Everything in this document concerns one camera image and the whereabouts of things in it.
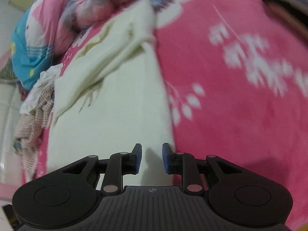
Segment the white fleece deer sweater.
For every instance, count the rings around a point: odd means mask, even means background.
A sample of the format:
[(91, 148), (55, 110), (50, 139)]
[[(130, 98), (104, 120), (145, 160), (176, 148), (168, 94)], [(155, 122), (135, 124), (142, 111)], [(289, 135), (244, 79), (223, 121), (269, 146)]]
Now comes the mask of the white fleece deer sweater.
[(173, 143), (168, 97), (153, 34), (150, 0), (140, 0), (89, 35), (54, 83), (54, 112), (46, 170), (88, 155), (107, 159), (142, 145), (133, 186), (172, 184), (162, 144)]

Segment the beige checked knit garment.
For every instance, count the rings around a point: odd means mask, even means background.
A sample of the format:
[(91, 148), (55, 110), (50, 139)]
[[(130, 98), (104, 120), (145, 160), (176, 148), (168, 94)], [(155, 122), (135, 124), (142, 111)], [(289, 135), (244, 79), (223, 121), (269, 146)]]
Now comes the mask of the beige checked knit garment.
[(15, 129), (13, 147), (21, 156), (25, 182), (35, 177), (42, 132), (50, 125), (54, 106), (54, 86), (48, 85), (38, 97), (36, 108), (30, 114), (21, 114)]

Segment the white cloth garment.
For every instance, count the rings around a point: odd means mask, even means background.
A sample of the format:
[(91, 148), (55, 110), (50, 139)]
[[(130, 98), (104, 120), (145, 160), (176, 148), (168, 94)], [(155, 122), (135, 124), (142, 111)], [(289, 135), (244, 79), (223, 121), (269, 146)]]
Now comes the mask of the white cloth garment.
[(53, 65), (48, 70), (42, 71), (39, 79), (30, 90), (28, 96), (22, 103), (19, 113), (31, 114), (38, 105), (39, 98), (43, 90), (54, 84), (54, 80), (57, 79), (61, 73), (63, 63)]

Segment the pink and cream headboard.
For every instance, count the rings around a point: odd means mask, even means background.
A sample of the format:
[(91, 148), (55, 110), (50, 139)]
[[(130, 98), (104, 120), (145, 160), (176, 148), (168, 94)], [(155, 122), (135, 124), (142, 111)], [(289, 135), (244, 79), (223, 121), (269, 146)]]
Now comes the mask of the pink and cream headboard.
[(22, 184), (21, 159), (13, 147), (20, 106), (18, 86), (1, 83), (1, 200), (11, 200)]

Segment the green patterned pillow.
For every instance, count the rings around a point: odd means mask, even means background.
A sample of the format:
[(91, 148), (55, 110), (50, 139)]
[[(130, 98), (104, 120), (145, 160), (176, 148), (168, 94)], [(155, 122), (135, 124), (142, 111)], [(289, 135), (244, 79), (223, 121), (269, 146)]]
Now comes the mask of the green patterned pillow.
[(12, 59), (9, 58), (4, 68), (1, 70), (0, 82), (1, 84), (14, 84), (18, 81), (19, 79), (17, 78), (13, 70)]

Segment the pink and blue quilt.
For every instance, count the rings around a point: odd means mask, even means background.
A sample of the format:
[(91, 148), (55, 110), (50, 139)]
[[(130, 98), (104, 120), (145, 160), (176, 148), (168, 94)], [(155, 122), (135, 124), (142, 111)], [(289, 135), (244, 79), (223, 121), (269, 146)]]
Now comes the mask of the pink and blue quilt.
[(12, 66), (29, 91), (78, 34), (133, 0), (35, 0), (12, 33)]

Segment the dark grey garment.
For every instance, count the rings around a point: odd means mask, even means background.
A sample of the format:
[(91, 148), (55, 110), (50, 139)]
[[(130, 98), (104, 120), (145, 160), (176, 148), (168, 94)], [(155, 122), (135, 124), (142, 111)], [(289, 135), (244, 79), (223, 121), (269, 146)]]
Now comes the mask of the dark grey garment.
[(262, 0), (301, 40), (307, 42), (307, 0)]

